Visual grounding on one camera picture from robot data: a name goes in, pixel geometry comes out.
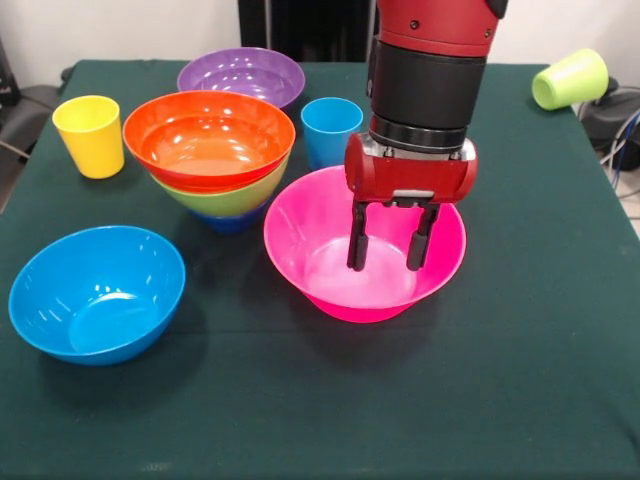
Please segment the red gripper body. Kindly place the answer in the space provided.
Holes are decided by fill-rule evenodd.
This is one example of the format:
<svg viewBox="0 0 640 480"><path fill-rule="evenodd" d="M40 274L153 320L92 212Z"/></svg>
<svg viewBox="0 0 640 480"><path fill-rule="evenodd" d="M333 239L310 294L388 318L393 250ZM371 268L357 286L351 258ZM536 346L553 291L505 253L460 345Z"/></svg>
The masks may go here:
<svg viewBox="0 0 640 480"><path fill-rule="evenodd" d="M454 203L471 191L478 170L469 139L452 154L423 154L382 145L367 133L349 137L344 164L347 187L362 203Z"/></svg>

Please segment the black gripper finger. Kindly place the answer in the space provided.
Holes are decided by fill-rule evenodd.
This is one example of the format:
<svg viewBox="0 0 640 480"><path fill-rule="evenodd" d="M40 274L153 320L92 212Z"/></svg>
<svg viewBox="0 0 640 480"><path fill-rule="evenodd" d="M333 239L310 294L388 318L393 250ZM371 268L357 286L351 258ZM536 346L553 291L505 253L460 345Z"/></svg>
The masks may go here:
<svg viewBox="0 0 640 480"><path fill-rule="evenodd" d="M426 204L422 208L417 229L412 234L407 253L406 266L411 271L418 271L425 265L431 232L439 210L439 204Z"/></svg>
<svg viewBox="0 0 640 480"><path fill-rule="evenodd" d="M366 209L368 204L353 200L352 227L347 256L347 267L354 271L362 271L366 262L368 237L366 235Z"/></svg>

